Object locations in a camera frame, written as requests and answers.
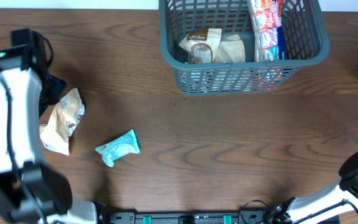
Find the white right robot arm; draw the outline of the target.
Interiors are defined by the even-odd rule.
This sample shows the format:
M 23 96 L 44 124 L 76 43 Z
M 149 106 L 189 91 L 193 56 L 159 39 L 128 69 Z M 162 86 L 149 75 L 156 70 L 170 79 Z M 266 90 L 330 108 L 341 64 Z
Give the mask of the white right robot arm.
M 358 215 L 358 152 L 343 163 L 338 180 L 314 194 L 293 197 L 271 209 L 264 222 L 320 223 L 351 210 Z

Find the teal snack packet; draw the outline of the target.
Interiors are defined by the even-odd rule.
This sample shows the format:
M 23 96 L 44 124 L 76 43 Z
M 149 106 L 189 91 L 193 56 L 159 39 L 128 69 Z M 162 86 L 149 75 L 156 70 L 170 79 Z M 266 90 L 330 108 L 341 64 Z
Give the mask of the teal snack packet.
M 108 167 L 113 167 L 116 160 L 128 154 L 139 154 L 140 147 L 135 131 L 131 129 L 121 137 L 98 146 L 95 151 L 102 156 L 103 162 Z

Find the brown snack bag with barcode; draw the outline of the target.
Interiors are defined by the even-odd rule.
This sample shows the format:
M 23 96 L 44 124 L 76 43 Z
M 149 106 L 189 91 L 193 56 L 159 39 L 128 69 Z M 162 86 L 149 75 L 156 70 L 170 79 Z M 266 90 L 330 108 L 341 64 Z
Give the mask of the brown snack bag with barcode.
M 204 28 L 190 32 L 179 46 L 188 52 L 187 63 L 214 62 L 222 37 L 222 29 Z

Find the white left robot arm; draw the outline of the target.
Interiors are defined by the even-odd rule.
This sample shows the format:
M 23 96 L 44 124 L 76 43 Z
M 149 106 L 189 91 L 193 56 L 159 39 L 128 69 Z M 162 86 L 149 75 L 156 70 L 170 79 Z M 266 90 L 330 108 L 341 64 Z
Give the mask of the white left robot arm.
M 58 103 L 66 83 L 49 72 L 50 42 L 31 29 L 11 32 L 0 50 L 0 216 L 8 223 L 97 223 L 93 202 L 75 197 L 50 168 L 40 116 Z

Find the beige brown snack bag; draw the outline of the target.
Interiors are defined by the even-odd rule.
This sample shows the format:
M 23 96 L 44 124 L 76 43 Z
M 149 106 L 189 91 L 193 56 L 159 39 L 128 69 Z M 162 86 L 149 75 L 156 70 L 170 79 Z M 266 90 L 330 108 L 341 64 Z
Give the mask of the beige brown snack bag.
M 223 37 L 219 43 L 214 62 L 244 63 L 246 50 L 238 34 Z

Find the tan snack bag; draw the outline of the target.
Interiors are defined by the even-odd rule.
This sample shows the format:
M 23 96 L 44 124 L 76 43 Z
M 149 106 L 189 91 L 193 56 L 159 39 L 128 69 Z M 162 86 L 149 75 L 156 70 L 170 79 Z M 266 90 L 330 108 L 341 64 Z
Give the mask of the tan snack bag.
M 40 138 L 50 151 L 68 156 L 69 140 L 85 114 L 77 88 L 70 90 L 54 107 L 47 124 L 40 125 Z

